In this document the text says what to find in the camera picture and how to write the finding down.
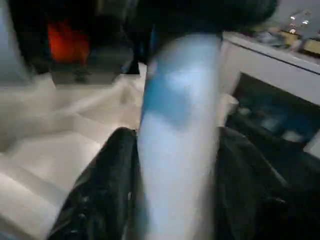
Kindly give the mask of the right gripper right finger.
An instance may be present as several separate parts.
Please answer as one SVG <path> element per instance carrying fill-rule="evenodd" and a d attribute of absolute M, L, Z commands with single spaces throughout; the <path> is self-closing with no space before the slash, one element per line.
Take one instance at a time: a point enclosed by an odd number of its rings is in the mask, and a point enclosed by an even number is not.
<path fill-rule="evenodd" d="M 255 240 L 294 206 L 285 179 L 238 131 L 219 128 L 215 162 L 215 239 Z"/>

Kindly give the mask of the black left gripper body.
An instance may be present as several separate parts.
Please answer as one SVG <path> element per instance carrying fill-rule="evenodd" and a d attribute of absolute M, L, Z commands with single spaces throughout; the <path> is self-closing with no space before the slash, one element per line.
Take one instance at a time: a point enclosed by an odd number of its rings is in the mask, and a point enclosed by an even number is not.
<path fill-rule="evenodd" d="M 128 71 L 128 21 L 136 0 L 12 0 L 10 17 L 27 70 L 58 84 L 106 84 Z"/>

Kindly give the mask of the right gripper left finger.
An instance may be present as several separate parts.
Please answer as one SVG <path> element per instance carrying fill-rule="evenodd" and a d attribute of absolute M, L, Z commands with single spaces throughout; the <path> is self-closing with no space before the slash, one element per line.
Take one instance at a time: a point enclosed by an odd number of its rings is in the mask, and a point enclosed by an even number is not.
<path fill-rule="evenodd" d="M 137 161 L 137 132 L 117 128 L 74 183 L 47 238 L 121 240 Z"/>

